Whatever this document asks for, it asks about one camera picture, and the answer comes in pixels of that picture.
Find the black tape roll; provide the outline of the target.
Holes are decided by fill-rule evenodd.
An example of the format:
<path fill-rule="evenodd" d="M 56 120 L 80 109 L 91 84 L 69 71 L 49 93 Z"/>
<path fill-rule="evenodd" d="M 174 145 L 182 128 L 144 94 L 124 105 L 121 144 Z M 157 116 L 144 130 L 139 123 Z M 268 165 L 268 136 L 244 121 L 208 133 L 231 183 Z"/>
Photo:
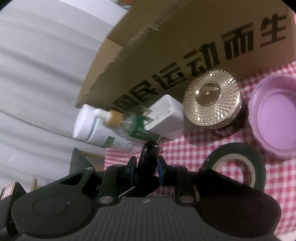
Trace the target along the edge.
<path fill-rule="evenodd" d="M 251 173 L 250 187 L 264 192 L 266 168 L 259 153 L 243 143 L 229 143 L 215 149 L 203 162 L 202 168 L 218 171 L 231 160 L 243 162 Z"/>

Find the white lotion bottle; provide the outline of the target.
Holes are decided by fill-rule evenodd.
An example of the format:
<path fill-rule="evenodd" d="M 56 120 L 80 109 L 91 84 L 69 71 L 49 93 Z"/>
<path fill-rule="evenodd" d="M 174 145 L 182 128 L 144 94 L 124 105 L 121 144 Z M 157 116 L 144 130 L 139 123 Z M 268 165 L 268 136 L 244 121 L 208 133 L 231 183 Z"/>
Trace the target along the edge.
<path fill-rule="evenodd" d="M 81 107 L 73 129 L 73 138 L 104 149 L 114 149 L 136 154 L 141 150 L 137 142 L 119 136 L 103 124 L 94 114 L 95 108 L 88 104 Z"/>

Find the purple plastic bowl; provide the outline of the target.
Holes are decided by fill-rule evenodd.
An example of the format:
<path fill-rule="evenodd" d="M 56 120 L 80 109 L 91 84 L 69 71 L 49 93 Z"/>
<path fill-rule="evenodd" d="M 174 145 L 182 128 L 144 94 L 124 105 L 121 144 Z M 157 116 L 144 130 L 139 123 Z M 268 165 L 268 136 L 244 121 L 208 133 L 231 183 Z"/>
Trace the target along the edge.
<path fill-rule="evenodd" d="M 280 158 L 295 157 L 295 76 L 269 75 L 256 85 L 248 102 L 255 139 Z"/>

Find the black flashlight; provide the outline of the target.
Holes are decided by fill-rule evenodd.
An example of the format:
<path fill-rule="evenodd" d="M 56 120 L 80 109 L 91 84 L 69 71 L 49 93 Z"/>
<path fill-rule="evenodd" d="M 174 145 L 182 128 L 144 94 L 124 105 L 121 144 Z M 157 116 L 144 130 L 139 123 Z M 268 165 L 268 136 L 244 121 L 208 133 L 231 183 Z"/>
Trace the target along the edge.
<path fill-rule="evenodd" d="M 158 157 L 158 144 L 155 141 L 145 143 L 137 165 L 134 183 L 136 197 L 146 197 L 159 188 L 159 178 L 154 175 Z"/>

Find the white power adapter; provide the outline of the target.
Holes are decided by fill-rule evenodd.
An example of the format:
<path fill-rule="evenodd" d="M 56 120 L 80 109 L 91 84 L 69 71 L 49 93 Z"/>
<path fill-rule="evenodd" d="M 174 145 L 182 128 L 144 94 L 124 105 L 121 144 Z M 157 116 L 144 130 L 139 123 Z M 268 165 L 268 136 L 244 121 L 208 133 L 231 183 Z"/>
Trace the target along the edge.
<path fill-rule="evenodd" d="M 144 113 L 145 130 L 175 140 L 184 134 L 183 105 L 166 94 Z"/>

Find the pink checkered tablecloth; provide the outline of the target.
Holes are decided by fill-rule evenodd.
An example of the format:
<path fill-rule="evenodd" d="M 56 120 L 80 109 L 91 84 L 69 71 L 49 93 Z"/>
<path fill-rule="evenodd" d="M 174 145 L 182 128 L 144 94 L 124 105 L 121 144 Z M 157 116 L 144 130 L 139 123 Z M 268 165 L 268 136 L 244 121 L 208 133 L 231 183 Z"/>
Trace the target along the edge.
<path fill-rule="evenodd" d="M 250 100 L 252 90 L 267 75 L 279 73 L 295 76 L 295 61 L 264 72 L 257 73 L 239 84 L 246 103 Z M 265 151 L 254 138 L 246 120 L 245 127 L 230 137 L 219 138 L 211 132 L 193 129 L 174 141 L 161 140 L 161 154 L 169 165 L 185 166 L 189 171 L 197 171 L 209 154 L 221 145 L 240 142 L 253 147 L 261 156 L 266 168 L 264 192 L 281 206 L 282 216 L 275 231 L 280 240 L 295 240 L 295 158 L 281 159 Z M 130 155 L 115 150 L 105 152 L 104 169 L 115 164 L 126 164 Z M 247 183 L 249 170 L 244 163 L 230 162 L 223 164 L 219 170 L 222 174 L 240 182 Z"/>

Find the brown cardboard box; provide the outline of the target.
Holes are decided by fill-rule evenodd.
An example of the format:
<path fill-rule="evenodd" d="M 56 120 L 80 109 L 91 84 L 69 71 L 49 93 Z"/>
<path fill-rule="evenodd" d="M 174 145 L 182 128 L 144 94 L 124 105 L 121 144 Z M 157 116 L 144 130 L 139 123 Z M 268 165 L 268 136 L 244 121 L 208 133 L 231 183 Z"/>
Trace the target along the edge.
<path fill-rule="evenodd" d="M 295 60 L 283 1 L 136 1 L 100 46 L 76 106 L 133 111 L 222 69 L 241 80 Z"/>

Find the white curtain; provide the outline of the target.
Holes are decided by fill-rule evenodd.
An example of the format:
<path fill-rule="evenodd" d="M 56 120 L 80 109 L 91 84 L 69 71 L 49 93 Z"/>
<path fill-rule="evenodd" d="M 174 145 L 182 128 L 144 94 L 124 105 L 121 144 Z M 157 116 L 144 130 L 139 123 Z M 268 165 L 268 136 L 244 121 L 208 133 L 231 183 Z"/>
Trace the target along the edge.
<path fill-rule="evenodd" d="M 111 1 L 1 1 L 1 187 L 67 175 L 75 106 L 88 69 L 125 9 Z"/>

